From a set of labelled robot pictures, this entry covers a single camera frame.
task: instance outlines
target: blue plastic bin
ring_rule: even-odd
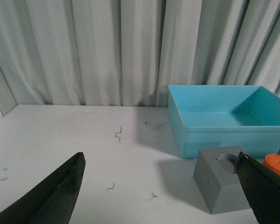
[[[184,159],[240,145],[252,157],[280,148],[280,98],[261,86],[170,85],[168,110]]]

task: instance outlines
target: orange cylinder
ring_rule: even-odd
[[[280,175],[280,155],[269,154],[265,157],[263,165]]]

